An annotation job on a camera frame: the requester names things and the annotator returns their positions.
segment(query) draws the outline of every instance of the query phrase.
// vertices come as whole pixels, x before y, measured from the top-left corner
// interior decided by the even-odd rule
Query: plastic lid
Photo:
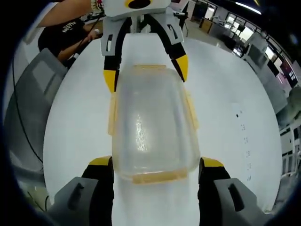
[[[112,138],[116,173],[136,184],[185,178],[199,164],[198,139],[175,70],[134,67],[119,76]]]

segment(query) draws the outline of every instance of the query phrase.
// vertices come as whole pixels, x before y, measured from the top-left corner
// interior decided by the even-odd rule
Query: transparent plastic box
[[[200,159],[183,82],[175,70],[136,66],[116,90],[113,166],[134,184],[187,177]]]

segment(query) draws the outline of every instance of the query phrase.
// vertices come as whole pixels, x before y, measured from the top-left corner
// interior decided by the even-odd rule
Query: ceiling light
[[[261,15],[261,12],[260,12],[260,11],[254,9],[254,8],[252,8],[252,7],[249,7],[249,6],[247,6],[247,5],[241,4],[241,3],[239,3],[239,2],[235,2],[235,3],[236,3],[237,5],[239,5],[239,6],[245,7],[245,8],[247,8],[247,9],[249,9],[249,10],[251,10],[251,11],[253,11],[253,12],[258,13],[258,14]]]

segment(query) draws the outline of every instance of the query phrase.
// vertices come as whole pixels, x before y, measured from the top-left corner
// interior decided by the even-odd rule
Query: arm
[[[92,12],[91,0],[65,0],[54,6],[42,19],[38,27],[61,24]]]
[[[81,41],[79,41],[78,43],[75,43],[74,45],[68,47],[67,49],[61,51],[59,53],[59,55],[57,56],[57,59],[61,62],[68,60],[77,50],[77,48],[79,47],[79,44],[81,43],[81,45],[85,44],[88,42],[88,38],[85,38],[83,40],[83,42],[81,43]]]

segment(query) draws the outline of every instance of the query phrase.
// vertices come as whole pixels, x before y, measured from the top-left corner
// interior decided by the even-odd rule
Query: bracelet
[[[91,0],[91,8],[94,13],[104,13],[103,0]]]

